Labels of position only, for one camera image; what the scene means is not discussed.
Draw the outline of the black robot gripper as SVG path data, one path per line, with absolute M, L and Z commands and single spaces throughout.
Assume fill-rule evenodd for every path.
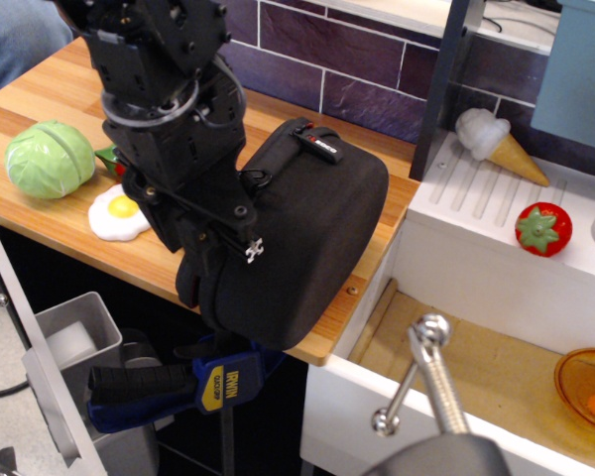
M 183 250 L 178 287 L 210 277 L 228 248 L 247 263 L 263 253 L 257 212 L 236 170 L 246 143 L 242 89 L 186 92 L 160 107 L 102 95 L 104 132 L 126 167 L 124 190 L 158 238 Z

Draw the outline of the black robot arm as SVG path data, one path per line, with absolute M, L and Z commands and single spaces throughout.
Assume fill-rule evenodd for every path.
M 220 55 L 230 35 L 214 1 L 60 1 L 102 82 L 103 129 L 125 193 L 165 246 L 202 276 L 225 254 L 263 251 L 236 169 L 244 90 Z

